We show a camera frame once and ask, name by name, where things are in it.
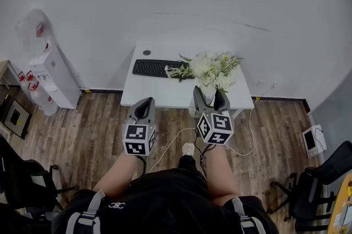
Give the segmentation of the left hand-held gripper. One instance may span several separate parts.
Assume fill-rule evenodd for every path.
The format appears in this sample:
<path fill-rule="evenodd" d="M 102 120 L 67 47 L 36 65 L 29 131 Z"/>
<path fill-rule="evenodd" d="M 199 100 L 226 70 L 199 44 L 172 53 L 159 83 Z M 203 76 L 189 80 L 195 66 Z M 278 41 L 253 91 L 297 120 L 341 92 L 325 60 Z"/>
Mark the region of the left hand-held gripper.
<path fill-rule="evenodd" d="M 122 142 L 128 155 L 149 156 L 157 141 L 157 126 L 149 121 L 155 120 L 155 100 L 147 97 L 129 109 L 129 118 L 123 124 Z M 146 123 L 137 121 L 145 119 Z"/>

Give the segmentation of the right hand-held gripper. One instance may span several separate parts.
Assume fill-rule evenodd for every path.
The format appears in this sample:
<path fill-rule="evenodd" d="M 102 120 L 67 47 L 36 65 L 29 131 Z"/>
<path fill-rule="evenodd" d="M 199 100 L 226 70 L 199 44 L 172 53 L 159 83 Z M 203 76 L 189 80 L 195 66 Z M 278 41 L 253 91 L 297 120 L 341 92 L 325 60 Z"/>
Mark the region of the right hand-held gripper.
<path fill-rule="evenodd" d="M 233 120 L 229 114 L 230 102 L 223 90 L 216 90 L 213 108 L 210 101 L 196 85 L 193 98 L 199 121 L 197 130 L 206 144 L 225 145 L 234 134 Z"/>

